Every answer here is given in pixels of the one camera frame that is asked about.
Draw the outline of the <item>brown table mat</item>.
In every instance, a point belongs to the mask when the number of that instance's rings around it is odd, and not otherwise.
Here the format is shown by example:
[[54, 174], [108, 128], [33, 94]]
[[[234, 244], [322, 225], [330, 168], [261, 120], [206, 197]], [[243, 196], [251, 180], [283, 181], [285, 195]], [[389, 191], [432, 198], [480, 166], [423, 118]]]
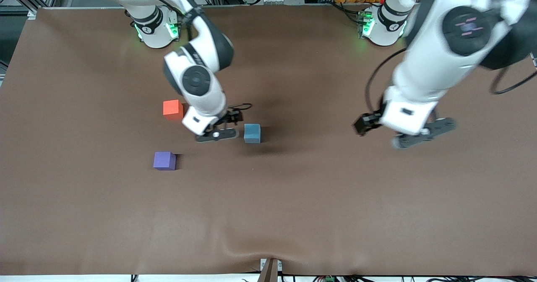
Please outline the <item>brown table mat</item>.
[[[207, 8], [235, 47], [241, 137], [196, 143], [162, 115], [180, 46], [146, 47], [121, 9], [42, 9], [0, 87], [0, 275], [284, 272], [537, 276], [537, 78], [503, 95], [475, 70], [441, 99], [456, 129], [395, 150], [357, 136], [392, 52], [330, 5]], [[176, 169], [153, 168], [176, 154]]]

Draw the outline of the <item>blue foam block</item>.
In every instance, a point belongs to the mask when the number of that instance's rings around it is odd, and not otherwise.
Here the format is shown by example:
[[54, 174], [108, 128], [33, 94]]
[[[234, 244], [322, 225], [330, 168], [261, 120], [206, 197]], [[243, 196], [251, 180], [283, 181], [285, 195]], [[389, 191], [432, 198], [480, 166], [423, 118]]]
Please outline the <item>blue foam block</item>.
[[248, 144], [261, 143], [261, 125], [257, 123], [244, 124], [243, 139]]

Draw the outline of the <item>metal table clamp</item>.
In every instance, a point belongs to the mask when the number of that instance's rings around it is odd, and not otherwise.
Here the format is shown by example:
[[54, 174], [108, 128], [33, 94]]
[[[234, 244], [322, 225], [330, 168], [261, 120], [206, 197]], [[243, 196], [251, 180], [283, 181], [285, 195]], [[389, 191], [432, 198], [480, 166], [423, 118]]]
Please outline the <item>metal table clamp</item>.
[[257, 282], [280, 282], [282, 262], [276, 258], [264, 258], [260, 260], [260, 275]]

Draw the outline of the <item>purple foam block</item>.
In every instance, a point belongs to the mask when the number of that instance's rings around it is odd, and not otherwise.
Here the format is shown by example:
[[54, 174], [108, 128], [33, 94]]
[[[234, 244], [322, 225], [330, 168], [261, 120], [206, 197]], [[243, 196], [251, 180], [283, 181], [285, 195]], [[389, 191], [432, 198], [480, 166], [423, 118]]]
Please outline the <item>purple foam block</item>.
[[170, 151], [157, 151], [154, 153], [153, 168], [159, 171], [173, 171], [176, 169], [176, 154]]

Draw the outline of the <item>orange foam block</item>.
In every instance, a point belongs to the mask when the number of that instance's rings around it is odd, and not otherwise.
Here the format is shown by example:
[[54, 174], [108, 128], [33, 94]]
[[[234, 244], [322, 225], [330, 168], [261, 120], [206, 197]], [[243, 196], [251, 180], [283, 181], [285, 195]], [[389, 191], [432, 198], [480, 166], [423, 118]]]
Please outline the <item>orange foam block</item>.
[[163, 101], [162, 114], [170, 121], [182, 120], [184, 117], [183, 105], [178, 99]]

